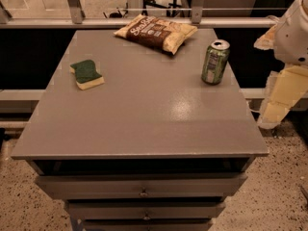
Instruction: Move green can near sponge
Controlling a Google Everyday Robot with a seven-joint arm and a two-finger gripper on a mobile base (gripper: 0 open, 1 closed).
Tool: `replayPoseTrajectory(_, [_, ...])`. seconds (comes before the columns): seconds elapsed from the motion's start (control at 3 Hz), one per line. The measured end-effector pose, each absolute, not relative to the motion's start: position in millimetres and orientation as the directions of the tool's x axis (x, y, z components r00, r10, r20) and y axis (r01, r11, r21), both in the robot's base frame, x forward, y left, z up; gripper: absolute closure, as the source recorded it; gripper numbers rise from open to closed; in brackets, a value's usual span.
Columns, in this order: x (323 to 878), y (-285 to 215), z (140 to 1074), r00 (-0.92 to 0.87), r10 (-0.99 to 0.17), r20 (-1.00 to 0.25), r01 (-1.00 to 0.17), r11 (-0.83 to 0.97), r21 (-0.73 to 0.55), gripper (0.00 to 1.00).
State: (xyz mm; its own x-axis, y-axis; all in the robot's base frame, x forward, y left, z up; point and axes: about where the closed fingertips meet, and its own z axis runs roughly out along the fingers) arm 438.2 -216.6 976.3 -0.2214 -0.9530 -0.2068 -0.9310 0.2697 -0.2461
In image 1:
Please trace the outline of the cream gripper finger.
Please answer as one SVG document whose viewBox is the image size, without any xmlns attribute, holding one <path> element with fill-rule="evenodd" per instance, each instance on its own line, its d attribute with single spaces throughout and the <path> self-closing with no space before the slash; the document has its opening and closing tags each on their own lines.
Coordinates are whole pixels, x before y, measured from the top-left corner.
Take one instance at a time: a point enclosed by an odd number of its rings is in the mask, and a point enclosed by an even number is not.
<svg viewBox="0 0 308 231">
<path fill-rule="evenodd" d="M 257 124 L 273 129 L 308 91 L 308 67 L 286 64 L 279 73 L 272 72 L 266 86 L 266 97 L 260 107 Z"/>
<path fill-rule="evenodd" d="M 274 43 L 275 31 L 276 31 L 276 25 L 270 27 L 262 36 L 260 36 L 254 42 L 254 47 L 260 50 L 272 49 Z"/>
</svg>

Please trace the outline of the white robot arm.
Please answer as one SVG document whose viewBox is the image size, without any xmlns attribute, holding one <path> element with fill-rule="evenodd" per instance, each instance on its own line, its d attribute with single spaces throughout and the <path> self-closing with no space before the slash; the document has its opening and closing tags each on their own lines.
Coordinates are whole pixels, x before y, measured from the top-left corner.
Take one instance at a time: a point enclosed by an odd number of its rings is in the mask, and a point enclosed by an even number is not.
<svg viewBox="0 0 308 231">
<path fill-rule="evenodd" d="M 254 42 L 261 50 L 273 50 L 285 64 L 267 80 L 257 124 L 273 129 L 308 92 L 308 0 L 295 0 L 277 23 Z"/>
</svg>

